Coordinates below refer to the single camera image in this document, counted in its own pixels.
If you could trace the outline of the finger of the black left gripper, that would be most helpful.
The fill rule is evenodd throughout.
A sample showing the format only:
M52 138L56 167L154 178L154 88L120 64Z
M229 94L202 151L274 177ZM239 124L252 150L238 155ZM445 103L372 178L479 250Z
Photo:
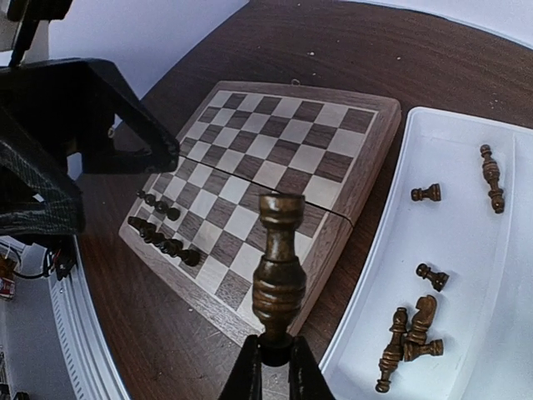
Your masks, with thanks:
M102 97L100 103L122 120L139 148L117 148L114 140L103 133L103 142L83 154L83 171L90 174L143 174L175 170L179 161L179 143L141 103L117 66L96 58L88 59L86 65L92 74L94 92Z

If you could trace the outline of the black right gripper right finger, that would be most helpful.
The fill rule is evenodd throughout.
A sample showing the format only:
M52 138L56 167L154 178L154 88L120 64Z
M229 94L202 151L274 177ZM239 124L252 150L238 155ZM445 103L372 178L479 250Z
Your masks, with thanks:
M288 382L291 400L334 399L307 340L302 336L293 340Z

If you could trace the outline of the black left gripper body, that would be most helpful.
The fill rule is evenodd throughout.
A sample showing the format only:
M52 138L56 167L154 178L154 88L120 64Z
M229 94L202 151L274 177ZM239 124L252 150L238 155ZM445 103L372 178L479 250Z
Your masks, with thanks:
M67 157L112 152L104 97L111 62L37 62L1 70L1 234L61 236L86 226Z

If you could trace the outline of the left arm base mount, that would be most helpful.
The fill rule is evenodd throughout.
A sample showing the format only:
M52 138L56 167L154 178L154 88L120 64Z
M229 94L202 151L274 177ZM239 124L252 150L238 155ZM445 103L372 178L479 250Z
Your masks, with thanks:
M42 273L45 278L55 273L57 280L61 281L69 276L76 265L76 252L72 247L49 248L44 253Z

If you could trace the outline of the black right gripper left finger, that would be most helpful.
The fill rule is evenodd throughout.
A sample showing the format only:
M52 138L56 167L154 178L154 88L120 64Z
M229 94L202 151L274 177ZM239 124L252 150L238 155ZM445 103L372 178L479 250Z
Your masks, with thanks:
M262 358L257 335L246 338L219 400L260 400Z

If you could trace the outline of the dark chess rook small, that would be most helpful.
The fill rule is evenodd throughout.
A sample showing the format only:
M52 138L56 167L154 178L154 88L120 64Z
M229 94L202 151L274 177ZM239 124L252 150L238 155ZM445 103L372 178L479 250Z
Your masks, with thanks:
M142 231L139 235L144 243L151 244L155 247L160 247L161 243L167 240L162 233L155 231Z

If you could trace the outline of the dark chess piece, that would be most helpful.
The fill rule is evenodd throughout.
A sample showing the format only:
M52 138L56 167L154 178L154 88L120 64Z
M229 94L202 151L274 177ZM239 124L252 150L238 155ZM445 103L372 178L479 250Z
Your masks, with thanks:
M153 207L156 212L164 214L171 221L176 221L181 216L179 209L170 207L162 200L156 200L156 197L153 194L146 194L143 200L148 206Z

